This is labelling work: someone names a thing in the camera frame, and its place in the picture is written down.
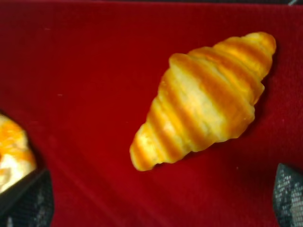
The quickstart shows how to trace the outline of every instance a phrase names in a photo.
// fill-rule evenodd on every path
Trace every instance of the red fabric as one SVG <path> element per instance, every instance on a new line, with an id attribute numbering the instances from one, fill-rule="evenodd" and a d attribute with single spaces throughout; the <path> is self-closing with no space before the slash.
<path id="1" fill-rule="evenodd" d="M 277 164 L 303 168 L 302 15 L 287 6 L 2 4 L 0 108 L 51 170 L 52 226 L 277 226 Z M 129 146 L 169 56 L 255 31 L 278 49 L 250 128 L 135 170 Z"/>

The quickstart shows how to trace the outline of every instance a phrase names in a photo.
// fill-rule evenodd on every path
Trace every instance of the red tablecloth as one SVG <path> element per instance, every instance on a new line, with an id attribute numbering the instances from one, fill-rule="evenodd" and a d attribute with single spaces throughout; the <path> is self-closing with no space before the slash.
<path id="1" fill-rule="evenodd" d="M 135 170 L 129 146 L 168 57 L 255 31 L 272 34 L 277 53 L 250 128 Z M 1 4 L 0 109 L 51 170 L 52 226 L 277 226 L 277 164 L 303 167 L 302 40 L 302 7 Z"/>

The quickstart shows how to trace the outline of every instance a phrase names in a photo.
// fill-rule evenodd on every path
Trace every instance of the croissant tip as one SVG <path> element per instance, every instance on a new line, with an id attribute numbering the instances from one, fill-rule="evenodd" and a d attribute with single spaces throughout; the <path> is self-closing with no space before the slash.
<path id="1" fill-rule="evenodd" d="M 152 166 L 150 166 L 150 165 L 148 165 L 148 163 L 144 162 L 143 157 L 138 157 L 139 155 L 137 152 L 140 152 L 140 151 L 135 151 L 134 144 L 132 144 L 129 149 L 129 153 L 131 156 L 132 164 L 135 167 L 135 169 L 138 171 L 141 171 L 141 172 L 152 169 Z"/>
<path id="2" fill-rule="evenodd" d="M 264 46 L 270 52 L 270 54 L 274 54 L 276 52 L 276 40 L 267 32 L 259 31 L 249 33 L 245 37 L 258 41 L 258 43 Z"/>

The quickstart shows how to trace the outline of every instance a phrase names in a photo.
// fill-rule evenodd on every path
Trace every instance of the croissant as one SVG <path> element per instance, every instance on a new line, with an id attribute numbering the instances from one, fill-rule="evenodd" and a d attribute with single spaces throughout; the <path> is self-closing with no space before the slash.
<path id="1" fill-rule="evenodd" d="M 0 193 L 32 172 L 36 161 L 25 132 L 0 114 Z"/>
<path id="2" fill-rule="evenodd" d="M 275 51 L 274 37 L 257 32 L 173 54 L 130 146 L 134 167 L 150 170 L 238 138 L 255 118 Z"/>

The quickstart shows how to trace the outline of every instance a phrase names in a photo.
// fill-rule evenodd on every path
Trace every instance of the golden brown croissant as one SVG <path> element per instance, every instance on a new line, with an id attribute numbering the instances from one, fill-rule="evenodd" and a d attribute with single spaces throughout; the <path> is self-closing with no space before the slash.
<path id="1" fill-rule="evenodd" d="M 258 32 L 173 54 L 130 146 L 135 168 L 174 163 L 190 151 L 239 137 L 255 118 L 275 51 L 273 36 Z"/>
<path id="2" fill-rule="evenodd" d="M 0 193 L 36 168 L 22 128 L 0 114 Z"/>

